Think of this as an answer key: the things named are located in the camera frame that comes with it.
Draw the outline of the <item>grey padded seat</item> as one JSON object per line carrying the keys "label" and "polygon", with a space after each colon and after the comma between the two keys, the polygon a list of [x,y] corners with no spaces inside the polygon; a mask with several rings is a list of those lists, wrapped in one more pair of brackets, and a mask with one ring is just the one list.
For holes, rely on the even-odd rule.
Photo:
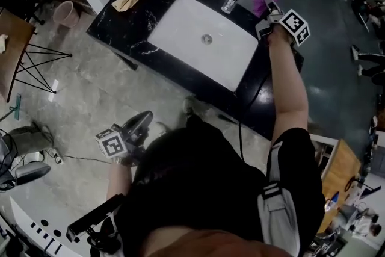
{"label": "grey padded seat", "polygon": [[16,186],[21,186],[48,174],[51,167],[40,161],[32,161],[27,165],[16,168],[14,181]]}

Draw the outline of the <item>grey crossbody bag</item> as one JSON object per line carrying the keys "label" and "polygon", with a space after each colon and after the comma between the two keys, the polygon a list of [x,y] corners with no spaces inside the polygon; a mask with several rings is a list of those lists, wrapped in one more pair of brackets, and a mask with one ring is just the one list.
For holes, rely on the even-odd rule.
{"label": "grey crossbody bag", "polygon": [[300,235],[295,205],[291,193],[281,185],[279,150],[282,144],[275,144],[271,150],[268,183],[257,197],[257,206],[264,243],[298,257]]}

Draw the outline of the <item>white sink basin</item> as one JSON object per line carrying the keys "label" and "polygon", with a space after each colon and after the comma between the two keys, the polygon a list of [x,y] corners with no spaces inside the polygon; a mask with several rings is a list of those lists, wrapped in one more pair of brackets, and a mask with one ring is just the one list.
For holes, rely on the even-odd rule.
{"label": "white sink basin", "polygon": [[[209,34],[205,45],[201,36]],[[220,13],[196,0],[175,0],[148,42],[234,92],[258,40]]]}

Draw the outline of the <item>pink waste bin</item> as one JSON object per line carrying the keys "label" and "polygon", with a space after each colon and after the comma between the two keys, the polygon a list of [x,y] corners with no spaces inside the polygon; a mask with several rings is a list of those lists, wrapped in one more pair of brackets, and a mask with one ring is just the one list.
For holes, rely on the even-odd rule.
{"label": "pink waste bin", "polygon": [[53,20],[55,23],[73,28],[79,21],[79,14],[72,1],[62,2],[54,11]]}

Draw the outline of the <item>grey-green fabric heap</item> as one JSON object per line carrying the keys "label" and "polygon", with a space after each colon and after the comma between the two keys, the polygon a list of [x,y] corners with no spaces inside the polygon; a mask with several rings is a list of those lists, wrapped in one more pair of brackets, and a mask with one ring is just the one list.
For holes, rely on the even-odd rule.
{"label": "grey-green fabric heap", "polygon": [[10,136],[16,142],[19,156],[41,152],[54,147],[54,137],[46,125],[32,122],[30,126],[23,126],[10,131]]}

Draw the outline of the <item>person's left forearm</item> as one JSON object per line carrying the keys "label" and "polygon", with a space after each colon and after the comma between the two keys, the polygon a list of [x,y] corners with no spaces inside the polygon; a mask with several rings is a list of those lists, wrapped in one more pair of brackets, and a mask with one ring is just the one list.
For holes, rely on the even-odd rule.
{"label": "person's left forearm", "polygon": [[131,167],[112,162],[109,169],[109,184],[106,200],[109,200],[119,194],[126,196],[131,188],[131,185]]}

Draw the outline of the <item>black marble counter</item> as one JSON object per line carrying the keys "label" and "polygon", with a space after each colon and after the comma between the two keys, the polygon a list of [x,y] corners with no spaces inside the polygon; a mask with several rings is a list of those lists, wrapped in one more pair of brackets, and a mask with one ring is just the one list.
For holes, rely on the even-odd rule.
{"label": "black marble counter", "polygon": [[[196,0],[241,27],[257,39],[257,17],[240,5],[221,12],[224,0]],[[148,42],[150,33],[175,0],[139,0],[132,9],[118,12],[108,4],[88,28],[88,34],[108,46],[131,68],[143,65],[196,95],[261,136],[271,139],[275,121],[268,47],[257,49],[236,91],[232,92],[176,57]]]}

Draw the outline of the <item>wooden table with white frame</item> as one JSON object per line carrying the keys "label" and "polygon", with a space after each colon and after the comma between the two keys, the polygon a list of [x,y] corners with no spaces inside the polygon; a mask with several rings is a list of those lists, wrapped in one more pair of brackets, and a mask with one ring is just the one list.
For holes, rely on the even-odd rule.
{"label": "wooden table with white frame", "polygon": [[314,134],[310,137],[312,141],[333,148],[325,169],[321,173],[322,193],[326,201],[330,201],[336,194],[339,195],[334,205],[325,210],[323,221],[318,229],[318,233],[322,233],[329,227],[338,214],[339,208],[350,195],[351,189],[347,185],[351,178],[359,175],[361,162],[343,139],[336,140]]}

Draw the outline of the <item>black chest-mounted device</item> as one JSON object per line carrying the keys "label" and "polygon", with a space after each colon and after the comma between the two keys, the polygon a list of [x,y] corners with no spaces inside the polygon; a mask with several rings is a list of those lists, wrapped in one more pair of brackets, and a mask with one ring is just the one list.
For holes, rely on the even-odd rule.
{"label": "black chest-mounted device", "polygon": [[75,238],[80,234],[93,231],[93,227],[111,215],[123,203],[124,198],[125,196],[123,194],[116,194],[88,214],[68,225],[66,231],[67,239],[70,242],[74,242]]}

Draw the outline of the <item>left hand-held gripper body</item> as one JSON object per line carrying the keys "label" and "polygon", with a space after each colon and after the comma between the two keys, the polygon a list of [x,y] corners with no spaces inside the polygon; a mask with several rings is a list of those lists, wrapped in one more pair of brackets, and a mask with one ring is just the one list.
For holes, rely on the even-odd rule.
{"label": "left hand-held gripper body", "polygon": [[99,148],[106,158],[113,159],[115,156],[131,157],[132,164],[138,164],[145,152],[144,142],[134,141],[133,135],[125,135],[123,128],[112,126],[95,135]]}

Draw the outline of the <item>person's right forearm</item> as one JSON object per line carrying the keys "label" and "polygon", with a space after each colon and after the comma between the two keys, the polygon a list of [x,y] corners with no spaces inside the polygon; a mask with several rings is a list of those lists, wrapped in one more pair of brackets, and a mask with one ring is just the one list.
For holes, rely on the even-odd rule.
{"label": "person's right forearm", "polygon": [[292,53],[289,34],[275,25],[268,36],[276,120],[275,135],[291,128],[307,129],[309,103]]}

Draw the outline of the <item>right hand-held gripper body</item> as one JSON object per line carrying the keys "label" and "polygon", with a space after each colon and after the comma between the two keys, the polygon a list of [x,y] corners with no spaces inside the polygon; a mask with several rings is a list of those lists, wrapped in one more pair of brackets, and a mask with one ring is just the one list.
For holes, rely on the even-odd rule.
{"label": "right hand-held gripper body", "polygon": [[283,13],[281,10],[275,9],[266,19],[256,25],[258,39],[269,35],[274,24],[280,24],[292,36],[297,46],[301,46],[310,36],[308,23],[295,10],[290,9]]}

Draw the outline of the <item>person's torso in black shirt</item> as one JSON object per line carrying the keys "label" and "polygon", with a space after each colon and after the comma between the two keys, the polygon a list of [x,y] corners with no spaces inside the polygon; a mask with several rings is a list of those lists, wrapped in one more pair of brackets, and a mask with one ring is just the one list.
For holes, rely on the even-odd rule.
{"label": "person's torso in black shirt", "polygon": [[[280,185],[294,202],[300,245],[309,247],[324,218],[325,198],[315,149],[302,128],[274,143]],[[185,226],[220,230],[261,241],[258,195],[269,174],[240,159],[216,127],[198,116],[156,139],[137,167],[131,189],[115,216],[125,257],[140,257],[156,229]]]}

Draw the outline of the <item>silver wristwatch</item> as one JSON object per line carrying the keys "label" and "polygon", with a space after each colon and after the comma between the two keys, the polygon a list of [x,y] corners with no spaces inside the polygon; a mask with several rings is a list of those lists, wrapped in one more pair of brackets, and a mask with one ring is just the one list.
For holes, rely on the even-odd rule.
{"label": "silver wristwatch", "polygon": [[130,167],[132,165],[132,160],[131,160],[131,157],[129,156],[126,156],[126,157],[115,156],[112,159],[112,161],[115,164],[126,166],[126,167]]}

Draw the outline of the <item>teal floor squeegee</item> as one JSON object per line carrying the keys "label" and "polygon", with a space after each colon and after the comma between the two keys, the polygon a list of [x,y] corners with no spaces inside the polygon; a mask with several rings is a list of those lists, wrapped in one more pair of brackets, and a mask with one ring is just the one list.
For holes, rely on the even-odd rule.
{"label": "teal floor squeegee", "polygon": [[16,95],[16,104],[14,107],[9,107],[9,112],[7,112],[6,114],[4,114],[2,117],[0,117],[0,122],[2,122],[3,120],[5,120],[7,117],[9,117],[10,115],[13,115],[14,118],[18,121],[19,120],[19,117],[20,117],[20,106],[21,106],[21,99],[22,99],[22,96],[21,94],[17,94]]}

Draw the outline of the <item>white curved panel with holes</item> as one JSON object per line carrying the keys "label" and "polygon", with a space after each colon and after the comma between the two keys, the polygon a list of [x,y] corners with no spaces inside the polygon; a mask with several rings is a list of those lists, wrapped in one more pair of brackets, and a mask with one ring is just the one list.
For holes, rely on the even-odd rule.
{"label": "white curved panel with holes", "polygon": [[48,257],[83,257],[73,251],[64,240],[53,231],[49,231],[49,225],[40,220],[33,219],[20,205],[10,196],[10,205],[16,226],[21,229],[28,238],[42,249]]}

